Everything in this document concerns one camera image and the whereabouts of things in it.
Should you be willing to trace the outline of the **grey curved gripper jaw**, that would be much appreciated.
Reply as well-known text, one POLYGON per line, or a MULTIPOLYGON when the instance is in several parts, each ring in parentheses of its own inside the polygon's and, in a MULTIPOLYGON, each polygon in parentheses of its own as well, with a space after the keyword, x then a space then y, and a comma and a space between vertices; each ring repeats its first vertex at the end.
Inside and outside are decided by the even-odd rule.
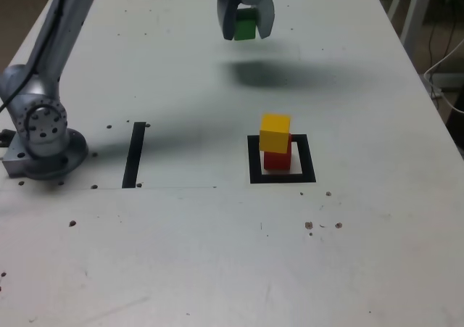
POLYGON ((241 0, 217 0, 217 17, 225 40, 233 40, 240 3, 241 0))
POLYGON ((257 11, 257 29, 260 38, 264 39, 270 36, 275 19, 275 9, 273 0, 241 0, 257 11))

